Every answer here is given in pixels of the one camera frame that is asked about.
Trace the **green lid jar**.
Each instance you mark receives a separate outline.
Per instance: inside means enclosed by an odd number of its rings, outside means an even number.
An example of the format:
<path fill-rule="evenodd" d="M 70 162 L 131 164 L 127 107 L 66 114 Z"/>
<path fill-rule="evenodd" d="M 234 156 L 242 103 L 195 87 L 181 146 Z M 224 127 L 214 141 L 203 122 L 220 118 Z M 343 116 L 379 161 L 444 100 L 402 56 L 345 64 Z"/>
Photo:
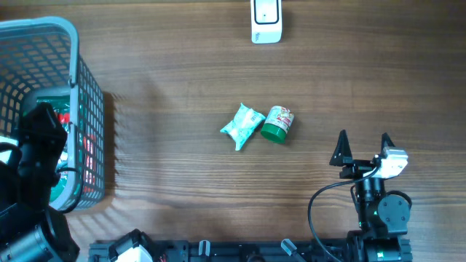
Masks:
<path fill-rule="evenodd" d="M 261 135 L 273 143 L 284 144 L 293 120 L 294 113 L 290 109 L 272 106 L 261 128 Z"/>

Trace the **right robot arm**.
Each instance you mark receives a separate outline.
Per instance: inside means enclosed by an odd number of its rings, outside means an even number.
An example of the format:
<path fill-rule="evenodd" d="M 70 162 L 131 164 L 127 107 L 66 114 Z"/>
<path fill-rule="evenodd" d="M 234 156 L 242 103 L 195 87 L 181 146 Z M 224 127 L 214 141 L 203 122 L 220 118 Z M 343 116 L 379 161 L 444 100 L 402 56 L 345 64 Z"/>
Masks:
<path fill-rule="evenodd" d="M 413 260 L 408 233 L 412 200 L 401 191 L 386 191 L 384 182 L 401 174 L 408 154 L 382 135 L 381 151 L 372 160 L 354 159 L 347 132 L 342 130 L 329 165 L 341 167 L 341 179 L 354 183 L 352 201 L 358 214 L 359 229 L 349 231 L 341 251 L 331 251 L 343 261 Z"/>

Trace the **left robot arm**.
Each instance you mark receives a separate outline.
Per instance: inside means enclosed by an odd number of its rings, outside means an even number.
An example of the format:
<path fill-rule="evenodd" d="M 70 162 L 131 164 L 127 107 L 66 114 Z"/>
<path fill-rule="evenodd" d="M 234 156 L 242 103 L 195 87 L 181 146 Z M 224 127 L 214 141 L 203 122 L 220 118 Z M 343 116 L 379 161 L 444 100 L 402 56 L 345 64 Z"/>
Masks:
<path fill-rule="evenodd" d="M 50 206 L 52 188 L 68 134 L 49 103 L 20 116 L 12 137 L 1 143 L 9 158 L 1 163 L 1 260 L 75 261 L 79 246 L 63 211 Z"/>

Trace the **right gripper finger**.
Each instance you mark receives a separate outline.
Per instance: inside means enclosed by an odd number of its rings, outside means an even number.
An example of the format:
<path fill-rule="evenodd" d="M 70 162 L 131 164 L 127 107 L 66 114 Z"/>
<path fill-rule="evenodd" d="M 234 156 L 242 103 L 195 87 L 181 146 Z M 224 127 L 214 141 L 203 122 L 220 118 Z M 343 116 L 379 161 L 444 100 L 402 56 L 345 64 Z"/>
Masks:
<path fill-rule="evenodd" d="M 383 151 L 387 147 L 395 147 L 394 143 L 392 142 L 390 136 L 387 132 L 382 134 L 382 141 L 381 141 L 381 151 Z"/>
<path fill-rule="evenodd" d="M 353 163 L 352 152 L 350 149 L 349 140 L 347 137 L 347 131 L 342 130 L 339 133 L 339 138 L 336 144 L 336 148 L 333 152 L 331 160 L 329 161 L 330 166 L 343 167 L 351 165 Z"/>

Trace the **green 3M gloves package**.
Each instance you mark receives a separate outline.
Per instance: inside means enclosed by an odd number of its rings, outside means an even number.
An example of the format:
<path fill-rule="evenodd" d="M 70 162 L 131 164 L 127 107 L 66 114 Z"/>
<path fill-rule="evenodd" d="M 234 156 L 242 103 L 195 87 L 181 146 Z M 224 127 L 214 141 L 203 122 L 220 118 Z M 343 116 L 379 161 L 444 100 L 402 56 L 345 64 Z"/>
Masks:
<path fill-rule="evenodd" d="M 68 123 L 70 122 L 70 97 L 68 95 L 64 96 L 42 96 L 36 99 L 37 103 L 49 103 L 55 115 L 57 116 L 60 124 L 62 125 L 63 129 L 69 133 L 70 128 Z M 60 155 L 58 160 L 58 164 L 56 169 L 59 170 L 61 168 L 68 166 L 68 146 L 65 145 L 63 148 L 63 152 Z M 54 202 L 64 191 L 68 180 L 68 172 L 64 171 L 60 174 L 60 180 L 58 184 L 51 189 L 51 196 L 50 202 Z"/>

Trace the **mint green white pouch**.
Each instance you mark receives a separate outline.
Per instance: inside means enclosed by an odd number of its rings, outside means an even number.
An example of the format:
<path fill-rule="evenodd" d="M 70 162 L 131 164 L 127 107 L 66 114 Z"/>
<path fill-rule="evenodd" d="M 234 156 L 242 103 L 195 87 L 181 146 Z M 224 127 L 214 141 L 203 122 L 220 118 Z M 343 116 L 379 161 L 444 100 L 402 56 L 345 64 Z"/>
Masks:
<path fill-rule="evenodd" d="M 235 143 L 235 150 L 240 151 L 265 118 L 263 114 L 241 103 L 233 120 L 221 128 L 220 133 L 229 135 Z"/>

